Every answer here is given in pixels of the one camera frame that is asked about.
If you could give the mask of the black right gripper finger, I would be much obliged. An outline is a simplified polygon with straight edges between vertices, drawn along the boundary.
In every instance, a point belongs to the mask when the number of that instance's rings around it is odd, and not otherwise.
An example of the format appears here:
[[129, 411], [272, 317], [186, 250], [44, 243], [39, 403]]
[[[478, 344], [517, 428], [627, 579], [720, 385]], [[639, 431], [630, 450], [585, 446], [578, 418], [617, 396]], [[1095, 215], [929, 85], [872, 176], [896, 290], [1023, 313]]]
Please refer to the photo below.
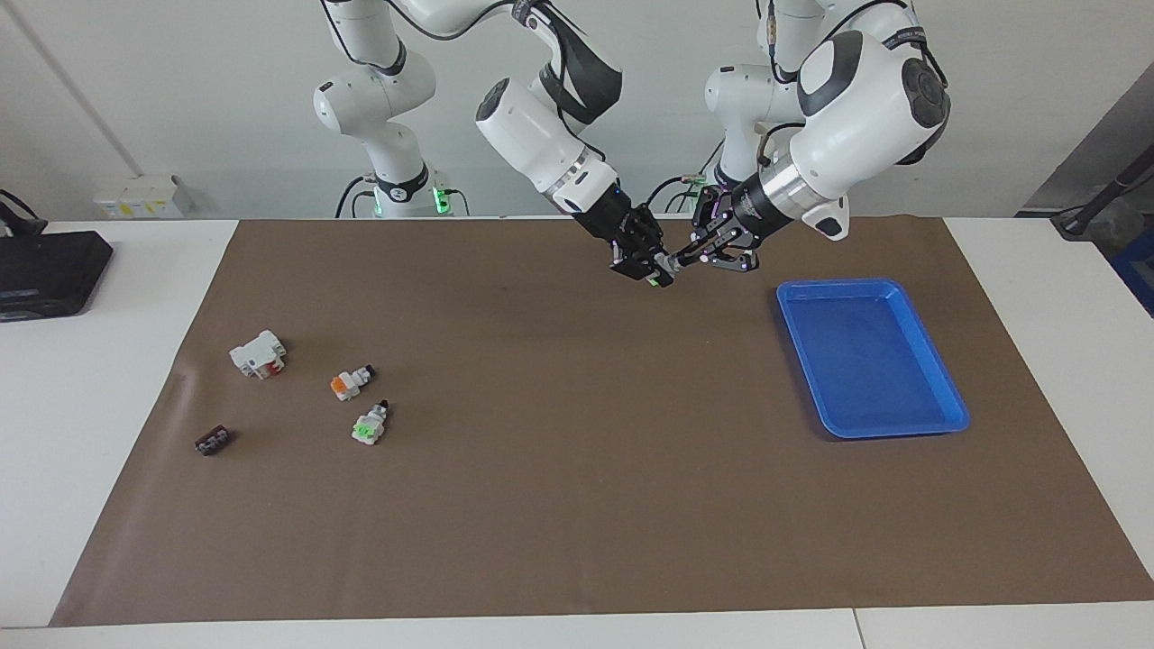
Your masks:
[[647, 283], [651, 288], [669, 288], [674, 283], [675, 276], [675, 273], [669, 270], [667, 255], [615, 259], [610, 263], [610, 270], [636, 282]]
[[650, 210], [650, 206], [638, 207], [638, 249], [646, 258], [668, 254], [668, 249], [664, 246], [664, 229]]

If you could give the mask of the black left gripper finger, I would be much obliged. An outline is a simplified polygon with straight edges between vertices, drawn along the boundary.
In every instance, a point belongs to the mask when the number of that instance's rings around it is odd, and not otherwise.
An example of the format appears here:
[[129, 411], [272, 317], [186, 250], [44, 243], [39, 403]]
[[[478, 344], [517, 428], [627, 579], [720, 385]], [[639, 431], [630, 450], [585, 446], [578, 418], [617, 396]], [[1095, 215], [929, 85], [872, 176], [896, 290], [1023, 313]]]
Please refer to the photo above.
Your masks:
[[721, 240], [729, 243], [733, 238], [733, 223], [729, 212], [732, 193], [721, 186], [706, 185], [698, 192], [691, 221], [690, 243], [709, 245]]
[[687, 246], [674, 254], [681, 268], [700, 263], [714, 270], [758, 270], [759, 259], [755, 251], [729, 248], [720, 245]]

